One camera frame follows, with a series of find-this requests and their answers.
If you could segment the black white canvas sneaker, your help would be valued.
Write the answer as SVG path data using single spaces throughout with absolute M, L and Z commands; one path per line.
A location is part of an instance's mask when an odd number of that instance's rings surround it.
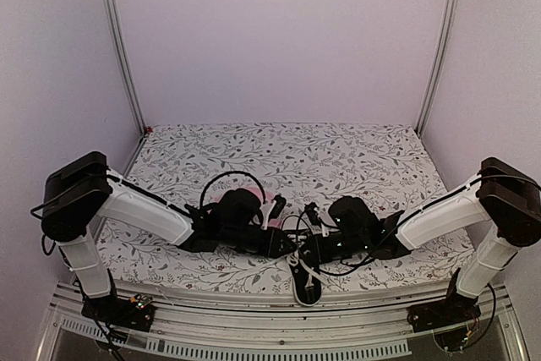
M 320 273 L 310 266 L 301 253 L 307 237 L 312 235 L 311 226 L 303 219 L 303 213 L 286 216 L 281 223 L 281 230 L 296 244 L 292 254 L 286 256 L 286 262 L 292 275 L 292 291 L 296 302 L 304 307 L 313 307 L 322 296 Z

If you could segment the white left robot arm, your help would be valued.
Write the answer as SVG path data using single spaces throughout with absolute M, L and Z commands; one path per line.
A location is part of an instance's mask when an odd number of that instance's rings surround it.
M 180 206 L 143 189 L 112 170 L 107 157 L 92 151 L 46 178 L 43 201 L 30 209 L 45 238 L 53 241 L 79 280 L 94 310 L 108 322 L 120 321 L 125 303 L 115 295 L 112 273 L 90 235 L 95 219 L 123 224 L 158 237 L 189 253 L 212 252 L 229 245 L 248 254 L 279 259 L 296 244 L 272 226 L 285 199 L 256 190 L 228 190 L 207 201 L 204 186 L 195 205 Z

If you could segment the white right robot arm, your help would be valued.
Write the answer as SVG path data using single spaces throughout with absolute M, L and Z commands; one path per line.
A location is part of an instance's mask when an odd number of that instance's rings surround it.
M 476 174 L 452 191 L 406 211 L 378 217 L 360 198 L 341 197 L 326 211 L 336 231 L 309 237 L 300 255 L 310 267 L 365 253 L 394 260 L 462 229 L 484 226 L 473 257 L 455 274 L 451 293 L 437 316 L 456 323 L 491 280 L 523 248 L 540 239 L 540 185 L 495 158 L 482 161 Z

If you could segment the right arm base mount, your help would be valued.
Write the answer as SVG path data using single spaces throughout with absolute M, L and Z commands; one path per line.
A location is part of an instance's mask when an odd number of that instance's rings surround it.
M 474 320 L 480 315 L 476 299 L 443 298 L 409 307 L 407 322 L 414 332 L 420 332 Z

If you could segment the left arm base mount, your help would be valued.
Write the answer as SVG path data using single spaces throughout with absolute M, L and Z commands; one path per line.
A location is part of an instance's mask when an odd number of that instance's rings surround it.
M 81 314 L 106 325 L 149 332 L 156 312 L 152 302 L 153 297 L 143 294 L 128 299 L 114 295 L 85 298 Z

